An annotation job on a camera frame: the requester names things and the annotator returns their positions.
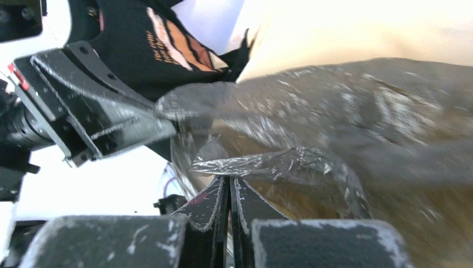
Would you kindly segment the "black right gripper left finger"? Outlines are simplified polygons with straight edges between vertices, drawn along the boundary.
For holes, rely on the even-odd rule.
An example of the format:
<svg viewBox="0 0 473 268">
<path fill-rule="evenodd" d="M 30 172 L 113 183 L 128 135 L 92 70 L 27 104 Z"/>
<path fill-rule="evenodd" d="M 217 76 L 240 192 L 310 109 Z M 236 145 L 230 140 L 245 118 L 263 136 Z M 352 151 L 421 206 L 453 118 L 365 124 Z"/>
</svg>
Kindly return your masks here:
<svg viewBox="0 0 473 268">
<path fill-rule="evenodd" d="M 223 267 L 226 180 L 162 216 L 63 216 L 45 223 L 20 267 Z"/>
</svg>

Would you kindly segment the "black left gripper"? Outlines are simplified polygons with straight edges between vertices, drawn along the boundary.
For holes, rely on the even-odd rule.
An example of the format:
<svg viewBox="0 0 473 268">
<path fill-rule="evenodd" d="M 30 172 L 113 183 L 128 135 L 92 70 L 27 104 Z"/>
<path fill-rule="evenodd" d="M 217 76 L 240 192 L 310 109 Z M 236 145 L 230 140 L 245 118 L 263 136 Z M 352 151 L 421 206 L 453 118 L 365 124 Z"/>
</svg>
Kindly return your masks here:
<svg viewBox="0 0 473 268">
<path fill-rule="evenodd" d="M 39 127 L 33 146 L 58 145 L 72 167 L 177 133 L 171 121 L 154 117 L 153 103 L 120 81 L 86 41 L 20 56 L 8 68 Z"/>
</svg>

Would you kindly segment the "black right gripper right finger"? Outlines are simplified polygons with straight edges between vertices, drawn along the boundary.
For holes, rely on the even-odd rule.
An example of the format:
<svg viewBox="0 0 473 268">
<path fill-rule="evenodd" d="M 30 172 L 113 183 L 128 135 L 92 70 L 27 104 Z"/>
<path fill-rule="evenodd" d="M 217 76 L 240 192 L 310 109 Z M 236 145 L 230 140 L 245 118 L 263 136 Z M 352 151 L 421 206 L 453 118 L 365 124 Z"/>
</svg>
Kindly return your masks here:
<svg viewBox="0 0 473 268">
<path fill-rule="evenodd" d="M 292 220 L 242 179 L 231 179 L 229 192 L 236 267 L 413 267 L 386 222 Z"/>
</svg>

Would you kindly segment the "dark translucent trash bag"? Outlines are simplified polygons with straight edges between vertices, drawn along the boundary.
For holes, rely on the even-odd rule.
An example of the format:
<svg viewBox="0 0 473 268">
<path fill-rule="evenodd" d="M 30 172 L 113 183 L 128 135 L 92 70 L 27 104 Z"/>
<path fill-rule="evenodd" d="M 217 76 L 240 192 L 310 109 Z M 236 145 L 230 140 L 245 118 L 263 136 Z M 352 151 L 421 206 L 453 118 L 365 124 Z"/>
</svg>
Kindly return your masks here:
<svg viewBox="0 0 473 268">
<path fill-rule="evenodd" d="M 385 58 L 189 84 L 155 115 L 179 124 L 191 181 L 242 176 L 291 218 L 383 220 L 417 267 L 472 266 L 470 66 Z"/>
</svg>

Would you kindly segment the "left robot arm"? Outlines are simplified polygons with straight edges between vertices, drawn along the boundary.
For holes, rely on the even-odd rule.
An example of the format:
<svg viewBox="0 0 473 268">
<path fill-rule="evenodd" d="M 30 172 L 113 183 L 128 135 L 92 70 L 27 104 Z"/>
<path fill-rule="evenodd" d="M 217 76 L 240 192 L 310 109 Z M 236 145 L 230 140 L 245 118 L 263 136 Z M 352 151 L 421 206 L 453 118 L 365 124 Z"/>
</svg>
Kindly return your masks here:
<svg viewBox="0 0 473 268">
<path fill-rule="evenodd" d="M 69 40 L 94 38 L 99 23 L 86 14 L 95 1 L 1 1 L 1 60 L 24 56 Z M 13 232 L 13 209 L 30 150 L 51 141 L 34 128 L 35 117 L 1 89 L 1 259 Z"/>
</svg>

